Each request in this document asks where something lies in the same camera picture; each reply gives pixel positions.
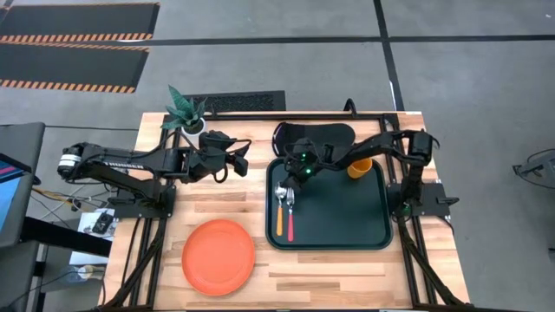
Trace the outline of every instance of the concrete floor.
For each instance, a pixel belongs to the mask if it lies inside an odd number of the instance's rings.
[[[92,3],[16,0],[23,3]],[[244,36],[378,36],[367,0],[162,0],[154,39]],[[391,36],[555,34],[551,0],[384,0]],[[555,147],[555,42],[394,43],[407,110],[422,111],[453,208],[455,239],[473,303],[553,311],[555,193],[518,179],[511,165]],[[392,110],[380,43],[154,47],[135,94],[0,88],[0,124],[137,127],[163,111],[166,85],[205,94],[285,90],[288,110]],[[136,133],[47,129],[38,174],[44,187],[70,192],[57,177],[61,149],[78,141],[129,146]],[[92,194],[98,188],[83,189]],[[45,211],[33,201],[29,214]],[[77,218],[60,211],[62,218]],[[46,311],[89,309],[98,284],[47,295]]]

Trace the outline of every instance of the butcher block tabletop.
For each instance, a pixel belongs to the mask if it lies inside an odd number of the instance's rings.
[[[391,114],[398,114],[401,130],[424,128],[421,113]],[[350,120],[348,113],[344,115],[345,120],[292,122],[311,125],[343,122],[355,130],[356,142],[380,132],[376,120]],[[143,114],[136,150],[148,151],[159,144],[163,119],[163,113]],[[178,193],[173,215],[167,221],[154,309],[410,308],[412,305],[396,226],[393,226],[392,243],[383,250],[291,251],[277,250],[268,243],[264,234],[266,167],[276,158],[271,149],[271,136],[279,122],[210,120],[206,123],[206,131],[219,130],[230,137],[252,140],[251,148],[246,154],[249,161],[248,174],[241,178],[230,170],[229,178],[223,184],[217,184],[211,177],[188,185],[176,181]],[[383,155],[374,157],[374,160],[386,171]],[[401,177],[401,168],[396,160],[394,162],[397,177]],[[149,178],[147,172],[137,171],[132,174],[138,178]],[[433,161],[426,167],[423,178],[425,181],[438,179]],[[219,218],[238,222],[251,235],[256,252],[255,264],[250,278],[237,291],[227,296],[205,296],[194,290],[185,279],[181,268],[181,252],[196,227]],[[108,300],[121,286],[135,221],[124,219],[117,225],[105,275]],[[141,222],[137,230],[127,275],[136,263],[143,224]],[[453,233],[435,217],[422,217],[421,224],[430,264],[453,293],[462,301],[468,302]],[[153,222],[151,235],[155,233],[155,229],[156,222]],[[415,272],[421,301],[426,302],[423,278],[416,263]],[[147,299],[149,277],[150,266],[145,270],[141,281],[139,304],[144,304]]]

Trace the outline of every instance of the black floor mat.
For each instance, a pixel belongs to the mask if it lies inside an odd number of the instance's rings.
[[[21,5],[0,23],[5,42],[80,42],[150,39],[159,3]]]
[[[286,109],[285,91],[186,95],[187,99],[192,97],[195,103],[206,99],[207,112],[211,112],[213,107],[217,113],[284,111]]]
[[[0,86],[133,93],[147,48],[0,43]]]

